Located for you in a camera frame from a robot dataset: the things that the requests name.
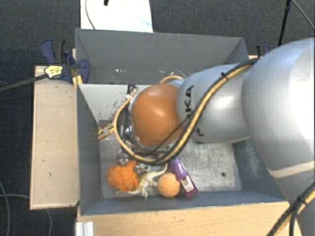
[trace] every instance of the orange ball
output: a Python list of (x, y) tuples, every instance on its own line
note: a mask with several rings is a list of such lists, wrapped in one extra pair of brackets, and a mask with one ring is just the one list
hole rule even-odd
[(174, 173), (165, 173), (157, 181), (159, 193), (166, 198), (175, 197), (181, 190), (181, 184)]

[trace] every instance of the purple lighter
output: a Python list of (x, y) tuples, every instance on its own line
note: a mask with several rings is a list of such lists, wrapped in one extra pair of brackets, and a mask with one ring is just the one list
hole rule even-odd
[(189, 173), (185, 169), (180, 159), (176, 157), (173, 161), (170, 162), (170, 165), (173, 169), (174, 174), (176, 175), (177, 181), (181, 182), (186, 197), (190, 198), (191, 196), (196, 194), (198, 192), (198, 189), (194, 185)]

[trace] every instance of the gray bin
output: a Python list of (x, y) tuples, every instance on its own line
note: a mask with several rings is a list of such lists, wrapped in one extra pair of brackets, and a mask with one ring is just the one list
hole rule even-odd
[(97, 140), (97, 130), (113, 119), (125, 100), (127, 83), (140, 90), (170, 70), (186, 75), (248, 59), (242, 38), (171, 33), (76, 30), (76, 58), (88, 59), (91, 77), (77, 89), (77, 119), (82, 215), (147, 212), (283, 201), (251, 140), (236, 144), (189, 141), (180, 158), (200, 190), (192, 198), (172, 199), (149, 190), (148, 198), (116, 194), (106, 173), (120, 149), (112, 134)]

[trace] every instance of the orange fuzzy toy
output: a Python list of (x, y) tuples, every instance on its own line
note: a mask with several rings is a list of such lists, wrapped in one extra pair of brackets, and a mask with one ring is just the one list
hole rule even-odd
[(125, 166), (112, 165), (107, 172), (108, 185), (114, 186), (116, 189), (128, 192), (139, 187), (139, 176), (133, 171), (137, 162), (132, 160), (127, 162)]

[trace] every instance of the bin floor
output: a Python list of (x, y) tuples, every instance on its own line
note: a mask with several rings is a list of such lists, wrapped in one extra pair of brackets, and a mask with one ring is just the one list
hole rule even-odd
[[(114, 134), (99, 142), (102, 195), (103, 198), (129, 197), (130, 194), (116, 193), (107, 184), (108, 168), (116, 164), (120, 145)], [(190, 140), (179, 158), (200, 192), (241, 190), (241, 181), (230, 144), (200, 144)], [(149, 195), (158, 195), (155, 187), (150, 187)]]

